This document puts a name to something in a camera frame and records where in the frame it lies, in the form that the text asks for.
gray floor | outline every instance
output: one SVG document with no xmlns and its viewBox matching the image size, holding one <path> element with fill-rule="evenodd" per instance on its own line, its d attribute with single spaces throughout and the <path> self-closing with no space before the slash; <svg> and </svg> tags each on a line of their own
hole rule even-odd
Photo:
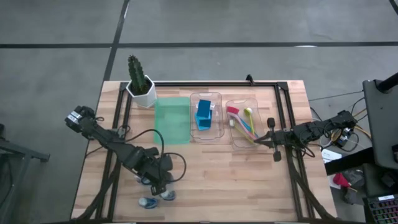
<svg viewBox="0 0 398 224">
<path fill-rule="evenodd" d="M 122 4 L 2 0 L 0 44 L 110 43 Z M 388 0 L 132 0 L 121 42 L 397 41 L 397 24 Z M 0 49 L 0 123 L 7 138 L 51 153 L 47 164 L 31 165 L 13 223 L 68 220 L 87 141 L 63 119 L 76 105 L 96 107 L 109 52 Z M 361 90 L 363 80 L 398 71 L 398 47 L 118 49 L 111 80 L 128 79 L 129 54 L 153 80 L 242 80 L 250 73 L 258 80 L 304 80 L 309 99 Z M 362 96 L 310 104 L 328 118 Z M 366 119 L 360 124 L 369 129 Z M 333 195 L 340 218 L 364 221 L 359 205 Z"/>
</svg>

wooden tabletop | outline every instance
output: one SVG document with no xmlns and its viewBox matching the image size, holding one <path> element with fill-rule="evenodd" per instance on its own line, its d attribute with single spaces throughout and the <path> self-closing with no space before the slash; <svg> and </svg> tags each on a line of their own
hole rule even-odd
<svg viewBox="0 0 398 224">
<path fill-rule="evenodd" d="M 297 124 L 311 121 L 312 115 L 301 80 L 287 81 Z M 98 104 L 97 116 L 105 121 L 104 128 L 111 128 L 118 97 L 119 82 L 105 82 Z M 223 106 L 229 100 L 255 98 L 258 101 L 262 123 L 267 129 L 267 118 L 276 121 L 275 129 L 280 129 L 277 103 L 273 88 L 269 87 L 157 87 L 157 96 L 189 97 L 196 92 L 218 92 L 222 94 Z M 284 105 L 285 117 L 288 118 Z M 126 136 L 130 138 L 143 130 L 154 128 L 154 109 L 138 108 L 132 104 L 129 125 L 132 130 Z M 166 146 L 165 152 L 177 152 L 187 160 L 185 177 L 174 183 L 177 198 L 172 202 L 159 200 L 158 207 L 146 210 L 138 206 L 140 197 L 151 197 L 149 187 L 141 186 L 134 175 L 122 168 L 114 221 L 130 222 L 270 222 L 296 221 L 290 177 L 283 147 L 282 160 L 274 162 L 272 149 L 259 146 L 256 150 L 235 151 L 231 146 L 228 121 L 224 116 L 225 134 L 218 142 L 199 144 L 191 142 L 186 145 Z M 145 148 L 157 146 L 154 135 L 145 134 L 132 142 Z M 88 152 L 97 148 L 97 142 L 91 142 Z M 336 216 L 336 210 L 326 178 L 325 166 L 318 147 L 311 147 L 316 157 L 304 157 L 308 182 L 311 191 L 326 210 Z M 100 189 L 106 150 L 101 149 L 86 158 L 81 174 L 80 184 L 73 208 L 72 217 L 77 217 L 91 203 Z M 175 177 L 178 177 L 183 164 L 177 157 L 173 158 Z M 106 214 L 109 194 L 105 201 Z M 306 213 L 303 194 L 300 192 L 302 208 Z"/>
</svg>

green plastic tray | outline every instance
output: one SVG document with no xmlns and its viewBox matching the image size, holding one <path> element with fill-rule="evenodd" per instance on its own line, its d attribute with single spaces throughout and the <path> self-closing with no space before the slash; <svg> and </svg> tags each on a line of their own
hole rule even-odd
<svg viewBox="0 0 398 224">
<path fill-rule="evenodd" d="M 155 104 L 155 129 L 163 135 L 165 144 L 189 144 L 189 97 L 158 98 Z M 161 144 L 156 133 L 155 143 Z"/>
</svg>

potted cactus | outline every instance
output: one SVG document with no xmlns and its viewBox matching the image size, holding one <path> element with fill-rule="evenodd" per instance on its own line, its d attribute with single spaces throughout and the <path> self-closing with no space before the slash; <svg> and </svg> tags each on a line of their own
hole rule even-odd
<svg viewBox="0 0 398 224">
<path fill-rule="evenodd" d="M 131 80 L 126 87 L 127 91 L 139 106 L 150 108 L 156 101 L 155 84 L 144 75 L 141 63 L 134 55 L 130 55 L 128 62 Z"/>
</svg>

white pot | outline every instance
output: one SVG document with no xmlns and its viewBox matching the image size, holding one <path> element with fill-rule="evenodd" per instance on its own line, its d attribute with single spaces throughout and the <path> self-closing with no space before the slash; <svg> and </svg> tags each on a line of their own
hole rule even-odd
<svg viewBox="0 0 398 224">
<path fill-rule="evenodd" d="M 152 82 L 152 80 L 146 75 L 145 79 L 150 81 L 152 85 L 150 86 L 150 89 L 147 94 L 145 95 L 139 95 L 139 96 L 134 96 L 130 90 L 131 86 L 131 80 L 129 84 L 127 84 L 127 91 L 130 93 L 130 95 L 133 98 L 133 101 L 136 102 L 139 106 L 144 107 L 144 108 L 150 108 L 153 106 L 156 102 L 156 90 L 155 90 L 155 83 Z"/>
</svg>

